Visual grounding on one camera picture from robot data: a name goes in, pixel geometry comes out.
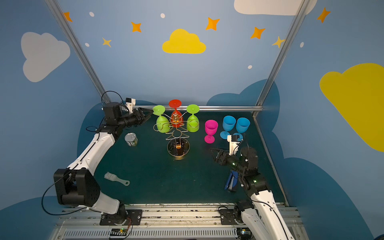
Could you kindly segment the blue wine glass front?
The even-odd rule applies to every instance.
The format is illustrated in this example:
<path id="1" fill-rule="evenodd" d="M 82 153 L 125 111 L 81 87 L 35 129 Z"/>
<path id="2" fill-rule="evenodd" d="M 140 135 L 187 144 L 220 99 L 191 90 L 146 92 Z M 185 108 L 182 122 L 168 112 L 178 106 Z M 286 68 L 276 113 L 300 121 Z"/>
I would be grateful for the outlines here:
<path id="1" fill-rule="evenodd" d="M 223 118 L 223 131 L 220 133 L 220 137 L 227 140 L 230 135 L 230 131 L 234 128 L 237 120 L 233 116 L 225 116 Z"/>

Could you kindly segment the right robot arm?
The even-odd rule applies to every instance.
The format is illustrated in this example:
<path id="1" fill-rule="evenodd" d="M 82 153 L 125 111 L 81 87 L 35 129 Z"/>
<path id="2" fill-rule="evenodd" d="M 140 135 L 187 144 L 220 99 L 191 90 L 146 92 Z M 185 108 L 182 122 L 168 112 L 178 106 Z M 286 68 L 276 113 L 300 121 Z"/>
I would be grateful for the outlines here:
<path id="1" fill-rule="evenodd" d="M 238 173 L 237 179 L 250 199 L 239 202 L 237 212 L 255 239 L 293 240 L 269 184 L 259 172 L 257 151 L 249 147 L 242 148 L 238 155 L 224 149 L 210 148 L 210 151 L 216 163 Z"/>

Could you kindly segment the blue wine glass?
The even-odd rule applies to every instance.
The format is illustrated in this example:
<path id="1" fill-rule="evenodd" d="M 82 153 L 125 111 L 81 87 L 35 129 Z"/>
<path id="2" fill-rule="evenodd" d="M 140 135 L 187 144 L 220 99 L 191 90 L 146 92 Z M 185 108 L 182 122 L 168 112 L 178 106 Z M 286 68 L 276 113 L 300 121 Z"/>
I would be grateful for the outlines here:
<path id="1" fill-rule="evenodd" d="M 234 134 L 235 136 L 238 136 L 238 141 L 242 141 L 244 139 L 243 133 L 245 133 L 251 122 L 247 118 L 239 118 L 236 123 L 236 133 Z"/>
<path id="2" fill-rule="evenodd" d="M 230 131 L 234 128 L 237 120 L 233 116 L 225 116 L 223 118 L 223 131 L 220 133 L 220 137 L 227 140 L 230 135 Z"/>

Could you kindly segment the pink wine glass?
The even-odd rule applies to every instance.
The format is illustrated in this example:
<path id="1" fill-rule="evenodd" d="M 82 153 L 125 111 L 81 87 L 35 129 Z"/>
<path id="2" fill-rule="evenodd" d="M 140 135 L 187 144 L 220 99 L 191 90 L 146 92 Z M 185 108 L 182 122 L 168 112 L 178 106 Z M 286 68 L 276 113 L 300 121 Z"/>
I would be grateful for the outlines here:
<path id="1" fill-rule="evenodd" d="M 204 140 L 207 144 L 212 144 L 215 142 L 214 135 L 218 130 L 218 126 L 219 124 L 215 120 L 208 120 L 205 122 L 205 132 L 207 135 L 205 136 Z"/>

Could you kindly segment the green wine glass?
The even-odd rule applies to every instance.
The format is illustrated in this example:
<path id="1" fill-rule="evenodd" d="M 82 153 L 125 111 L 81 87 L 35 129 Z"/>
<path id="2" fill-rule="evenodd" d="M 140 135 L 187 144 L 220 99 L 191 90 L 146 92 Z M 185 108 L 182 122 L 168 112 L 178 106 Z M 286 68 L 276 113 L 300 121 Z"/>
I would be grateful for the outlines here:
<path id="1" fill-rule="evenodd" d="M 157 105 L 153 107 L 153 114 L 156 115 L 157 121 L 154 126 L 154 130 L 160 133 L 168 133 L 171 130 L 169 119 L 166 118 L 163 114 L 166 111 L 166 108 L 162 105 Z"/>
<path id="2" fill-rule="evenodd" d="M 187 112 L 191 114 L 187 119 L 187 130 L 191 133 L 195 133 L 200 128 L 200 121 L 196 114 L 200 111 L 200 107 L 197 105 L 188 105 Z"/>

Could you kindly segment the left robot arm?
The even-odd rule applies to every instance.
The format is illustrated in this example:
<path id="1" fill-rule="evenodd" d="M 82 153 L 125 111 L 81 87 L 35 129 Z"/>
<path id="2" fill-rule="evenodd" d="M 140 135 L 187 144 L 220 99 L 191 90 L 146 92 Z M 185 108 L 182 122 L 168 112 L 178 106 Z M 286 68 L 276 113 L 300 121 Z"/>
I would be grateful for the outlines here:
<path id="1" fill-rule="evenodd" d="M 123 203 L 101 192 L 94 178 L 95 171 L 107 151 L 115 144 L 124 128 L 145 123 L 153 114 L 152 109 L 134 108 L 128 103 L 104 104 L 104 122 L 96 130 L 94 138 L 78 158 L 65 169 L 54 173 L 58 203 L 63 206 L 84 206 L 111 217 L 111 225 L 127 224 L 128 216 Z"/>

